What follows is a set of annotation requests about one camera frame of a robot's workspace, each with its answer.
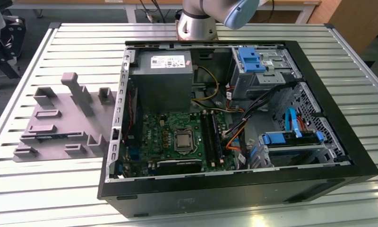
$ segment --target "power supply label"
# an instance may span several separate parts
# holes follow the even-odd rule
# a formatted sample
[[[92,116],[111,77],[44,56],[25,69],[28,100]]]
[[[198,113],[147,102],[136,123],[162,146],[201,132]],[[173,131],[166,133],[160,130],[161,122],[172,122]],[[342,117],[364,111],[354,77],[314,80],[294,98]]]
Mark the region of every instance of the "power supply label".
[[[185,66],[184,55],[152,57],[152,69],[184,68]]]

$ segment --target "table leg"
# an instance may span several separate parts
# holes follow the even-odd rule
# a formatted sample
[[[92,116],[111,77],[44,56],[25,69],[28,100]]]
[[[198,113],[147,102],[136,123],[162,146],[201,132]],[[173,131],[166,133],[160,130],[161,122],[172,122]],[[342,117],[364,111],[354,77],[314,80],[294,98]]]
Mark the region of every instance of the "table leg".
[[[44,17],[44,14],[43,14],[43,9],[33,9],[32,10],[35,15],[36,15],[36,18],[43,18]]]
[[[314,12],[316,5],[305,6],[304,10],[301,11],[296,24],[306,24],[310,18],[310,15]]]
[[[135,5],[125,5],[127,15],[128,15],[128,22],[129,23],[137,23],[136,19],[136,7]]]

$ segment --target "ram slot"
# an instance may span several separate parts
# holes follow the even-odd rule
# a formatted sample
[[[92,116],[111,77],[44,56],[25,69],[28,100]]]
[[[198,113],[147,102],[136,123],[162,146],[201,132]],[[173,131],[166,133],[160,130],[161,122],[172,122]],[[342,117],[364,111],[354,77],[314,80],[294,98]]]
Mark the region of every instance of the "ram slot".
[[[206,155],[206,163],[209,167],[214,167],[216,158],[213,152],[213,139],[212,139],[212,131],[210,131],[208,115],[209,113],[201,114],[201,133],[202,133],[202,142],[204,142],[205,155]]]
[[[210,114],[212,118],[212,124],[213,124],[213,145],[214,145],[214,152],[216,152],[216,158],[218,164],[222,164],[225,162],[224,160],[224,154],[221,149],[221,140],[220,140],[220,133],[218,133],[218,126],[217,126],[217,120],[214,114]]]

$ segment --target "green motherboard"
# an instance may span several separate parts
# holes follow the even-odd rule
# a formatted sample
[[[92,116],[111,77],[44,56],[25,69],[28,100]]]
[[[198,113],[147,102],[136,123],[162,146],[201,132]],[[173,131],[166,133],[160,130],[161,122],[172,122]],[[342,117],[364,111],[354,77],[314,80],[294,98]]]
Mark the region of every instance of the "green motherboard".
[[[205,139],[201,127],[202,113],[147,114],[143,120],[141,148],[131,148],[129,153],[137,153],[136,161],[131,162],[135,177],[156,175],[155,164],[161,160],[194,158],[202,162],[202,172],[234,169],[232,151],[220,144],[224,158],[210,165],[208,160]],[[218,136],[226,130],[225,115],[214,113]]]

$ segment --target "metal table rail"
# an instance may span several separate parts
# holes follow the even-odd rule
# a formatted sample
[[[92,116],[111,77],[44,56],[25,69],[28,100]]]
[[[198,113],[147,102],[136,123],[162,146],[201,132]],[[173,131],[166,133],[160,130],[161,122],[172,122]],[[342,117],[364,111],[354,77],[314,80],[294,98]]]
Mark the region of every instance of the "metal table rail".
[[[378,165],[378,78],[334,29],[322,25],[218,26],[221,40],[297,40]],[[89,91],[117,90],[124,42],[173,40],[174,24],[63,24],[49,29],[0,118],[0,225],[3,226],[365,226],[378,227],[378,176],[309,203],[127,219],[96,199],[101,158],[15,163],[36,88],[67,91],[77,72]]]

